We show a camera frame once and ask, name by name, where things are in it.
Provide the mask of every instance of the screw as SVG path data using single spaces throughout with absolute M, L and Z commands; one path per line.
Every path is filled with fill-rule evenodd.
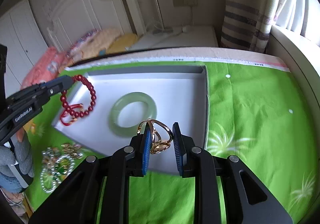
M 191 151 L 194 152 L 195 154 L 199 154 L 201 152 L 201 148 L 200 147 L 193 147 L 193 148 L 191 148 Z
M 85 160 L 88 163 L 93 163 L 96 160 L 96 157 L 95 156 L 88 156 Z
M 133 147 L 127 146 L 127 147 L 125 147 L 123 150 L 124 150 L 126 153 L 131 153 L 131 152 L 133 152 Z
M 230 160 L 231 162 L 236 163 L 236 162 L 239 161 L 239 157 L 232 155 L 232 156 L 229 157 L 229 160 Z

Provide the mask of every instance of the green patterned fabric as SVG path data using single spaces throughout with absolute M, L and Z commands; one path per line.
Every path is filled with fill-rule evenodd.
M 63 74 L 151 64 L 206 66 L 210 103 L 207 150 L 224 158 L 238 155 L 297 223 L 314 201 L 318 160 L 309 109 L 292 75 L 276 69 L 219 62 L 139 62 Z M 26 193 L 34 209 L 48 197 L 39 180 L 41 151 L 70 142 L 51 127 L 61 106 L 59 98 L 59 95 L 51 98 L 44 111 L 34 118 L 33 131 L 28 133 L 36 177 Z M 225 223 L 221 185 L 219 189 Z M 129 208 L 130 223 L 193 223 L 194 179 L 156 172 L 149 172 L 144 178 L 131 178 Z

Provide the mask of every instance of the wall switch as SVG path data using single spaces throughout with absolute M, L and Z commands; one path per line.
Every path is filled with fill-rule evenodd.
M 172 0 L 174 7 L 198 6 L 198 0 Z

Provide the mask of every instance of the jewelry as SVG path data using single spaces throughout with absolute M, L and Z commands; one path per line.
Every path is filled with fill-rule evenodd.
M 148 108 L 143 115 L 143 119 L 155 118 L 157 116 L 157 108 L 154 100 L 143 92 L 131 92 L 116 101 L 112 106 L 109 114 L 109 128 L 118 136 L 132 137 L 135 135 L 138 124 L 132 127 L 121 127 L 118 125 L 118 117 L 121 110 L 130 103 L 144 102 Z
M 152 146 L 150 149 L 150 154 L 157 154 L 160 153 L 164 150 L 167 150 L 170 147 L 171 141 L 173 140 L 173 134 L 172 131 L 162 122 L 155 120 L 155 119 L 147 119 L 143 122 L 141 122 L 138 126 L 137 129 L 137 134 L 139 135 L 141 133 L 141 128 L 144 123 L 147 123 L 150 128 L 151 132 L 151 141 L 152 141 Z M 154 128 L 153 123 L 156 123 L 160 127 L 162 127 L 168 134 L 169 134 L 169 140 L 162 142 L 161 136 L 158 133 L 158 131 Z
M 80 108 L 80 112 L 84 112 L 83 110 L 83 104 L 80 103 L 80 104 L 73 104 L 73 105 L 70 105 L 71 109 L 75 109 L 75 108 Z M 66 111 L 63 111 L 63 113 L 60 115 L 60 121 L 63 125 L 65 126 L 70 126 L 72 123 L 76 122 L 78 119 L 73 115 L 71 116 L 72 119 L 70 122 L 64 122 L 62 119 L 65 118 L 67 116 L 67 112 Z
M 40 183 L 41 183 L 42 189 L 46 193 L 51 193 L 57 187 L 57 181 L 55 178 L 55 162 L 60 156 L 60 153 L 57 148 L 48 147 L 46 151 L 42 152 L 42 156 L 43 156 L 43 159 L 42 159 L 42 171 L 40 173 Z M 48 176 L 52 176 L 52 186 L 49 189 L 47 189 L 44 185 L 45 174 L 47 174 Z
M 63 155 L 58 158 L 54 167 L 55 175 L 57 176 L 56 181 L 58 184 L 61 184 L 62 180 L 71 174 L 74 165 L 75 161 L 70 155 Z
M 81 159 L 83 157 L 83 154 L 80 152 L 80 149 L 82 149 L 81 146 L 64 143 L 61 147 L 64 153 L 63 155 L 61 155 L 57 147 L 48 147 L 46 151 L 42 152 L 40 183 L 46 193 L 53 192 L 72 172 L 75 166 L 75 159 Z M 51 187 L 47 188 L 45 183 L 51 184 Z
M 83 158 L 83 153 L 80 151 L 82 146 L 70 143 L 63 143 L 61 145 L 63 154 L 70 155 L 73 159 L 81 159 Z
M 66 97 L 66 94 L 67 94 L 67 90 L 64 90 L 61 92 L 61 97 L 60 97 L 60 100 L 62 101 L 62 107 L 65 108 L 65 111 L 67 113 L 69 113 L 71 116 L 74 116 L 74 118 L 79 118 L 79 117 L 84 117 L 84 116 L 88 116 L 90 111 L 93 111 L 93 107 L 94 105 L 96 104 L 96 91 L 94 90 L 93 88 L 93 85 L 87 80 L 87 78 L 85 78 L 84 76 L 82 75 L 76 75 L 76 76 L 73 76 L 72 77 L 73 79 L 73 83 L 75 83 L 76 81 L 80 81 L 82 82 L 82 84 L 84 84 L 88 90 L 90 91 L 90 94 L 91 94 L 91 102 L 90 102 L 90 106 L 88 107 L 87 110 L 85 110 L 84 112 L 77 112 L 75 110 L 73 110 L 72 108 L 72 105 L 70 106 L 69 103 L 67 102 L 67 97 Z

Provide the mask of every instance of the red bead bracelet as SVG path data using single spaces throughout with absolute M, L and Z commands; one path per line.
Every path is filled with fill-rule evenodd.
M 82 75 L 75 75 L 72 77 L 73 79 L 73 83 L 75 83 L 76 81 L 80 81 L 82 82 L 82 84 L 84 84 L 88 90 L 90 91 L 90 94 L 91 94 L 91 102 L 90 102 L 90 106 L 88 107 L 87 110 L 85 111 L 80 111 L 80 112 L 77 112 L 75 110 L 73 110 L 73 105 L 69 105 L 69 103 L 67 102 L 67 97 L 66 97 L 66 94 L 67 94 L 67 90 L 65 91 L 62 91 L 61 92 L 61 97 L 60 97 L 60 100 L 62 101 L 62 107 L 65 108 L 65 111 L 67 113 L 69 113 L 73 118 L 79 118 L 79 117 L 84 117 L 84 116 L 88 116 L 90 111 L 93 111 L 93 107 L 94 105 L 96 104 L 95 100 L 97 99 L 96 97 L 96 91 L 94 90 L 93 88 L 93 85 L 87 80 L 87 78 L 85 78 L 84 76 Z
M 80 109 L 80 112 L 84 112 L 84 111 L 83 111 L 83 104 L 82 104 L 82 103 L 72 104 L 72 105 L 70 105 L 70 107 L 71 107 L 71 109 L 79 108 L 79 109 Z M 72 119 L 71 119 L 70 122 L 64 122 L 62 119 L 65 118 L 65 117 L 67 116 L 67 114 L 68 114 L 68 112 L 63 111 L 63 112 L 61 113 L 61 115 L 60 115 L 60 121 L 61 121 L 61 123 L 62 123 L 63 125 L 65 125 L 65 126 L 70 126 L 72 123 L 74 123 L 74 122 L 76 122 L 76 121 L 78 120 L 78 119 L 75 118 L 75 116 L 73 115 L 73 116 L 71 116 Z

